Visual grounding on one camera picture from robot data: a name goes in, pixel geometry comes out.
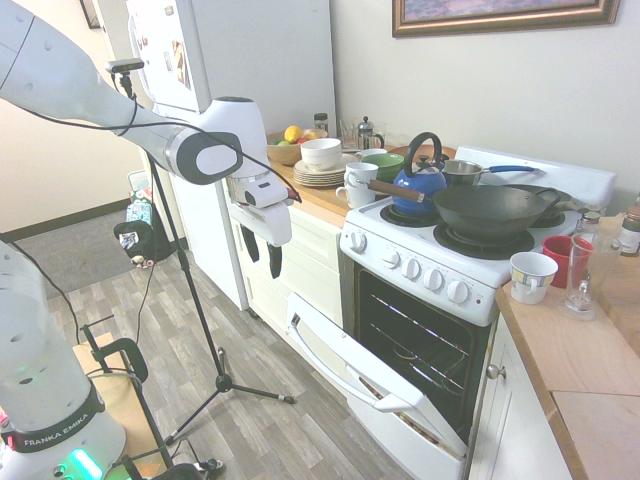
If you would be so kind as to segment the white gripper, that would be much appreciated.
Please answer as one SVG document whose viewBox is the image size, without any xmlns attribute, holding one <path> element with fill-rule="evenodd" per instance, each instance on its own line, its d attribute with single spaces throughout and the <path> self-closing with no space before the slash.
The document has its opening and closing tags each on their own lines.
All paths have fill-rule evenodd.
<svg viewBox="0 0 640 480">
<path fill-rule="evenodd" d="M 288 243 L 292 238 L 291 219 L 286 203 L 281 201 L 264 208 L 232 203 L 230 215 L 242 225 L 242 237 L 253 262 L 258 262 L 260 259 L 255 234 L 268 243 L 271 277 L 278 278 L 282 269 L 280 246 Z"/>
</svg>

